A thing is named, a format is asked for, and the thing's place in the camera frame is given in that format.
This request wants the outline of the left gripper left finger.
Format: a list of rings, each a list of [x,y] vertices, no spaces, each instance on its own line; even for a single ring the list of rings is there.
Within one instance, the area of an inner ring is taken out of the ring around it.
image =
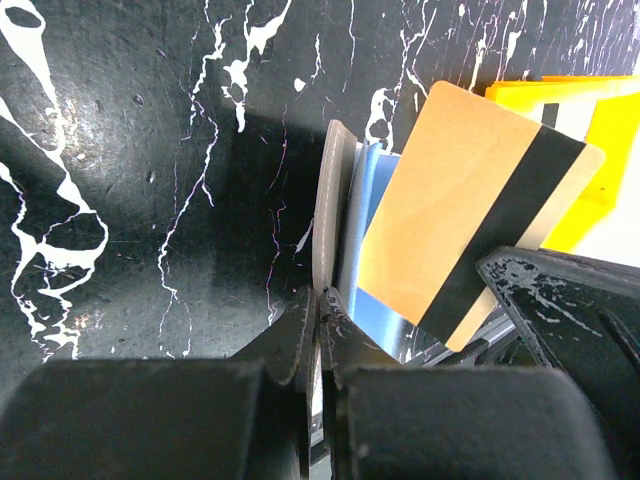
[[[1,416],[5,479],[305,479],[317,295],[227,359],[32,372]]]

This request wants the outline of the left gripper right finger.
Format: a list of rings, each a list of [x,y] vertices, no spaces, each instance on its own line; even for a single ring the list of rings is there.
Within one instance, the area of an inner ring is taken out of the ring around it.
[[[319,301],[325,438],[336,479],[613,479],[586,397],[544,368],[407,368],[334,289]]]

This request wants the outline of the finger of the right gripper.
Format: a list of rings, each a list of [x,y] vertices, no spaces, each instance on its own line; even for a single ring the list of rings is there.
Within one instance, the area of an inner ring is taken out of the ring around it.
[[[536,363],[570,376],[619,441],[638,449],[638,268],[500,247],[476,269]]]

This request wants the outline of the gold card black stripe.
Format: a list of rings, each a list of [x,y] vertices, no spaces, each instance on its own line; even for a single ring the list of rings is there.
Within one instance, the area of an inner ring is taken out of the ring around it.
[[[435,83],[362,243],[358,287],[454,352],[495,307],[476,265],[538,248],[604,160],[596,147]]]

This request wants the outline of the small yellow card bin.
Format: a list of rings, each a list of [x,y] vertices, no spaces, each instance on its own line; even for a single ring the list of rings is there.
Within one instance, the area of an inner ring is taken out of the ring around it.
[[[542,247],[639,265],[639,78],[544,76],[496,81],[485,97],[598,148],[604,160]]]

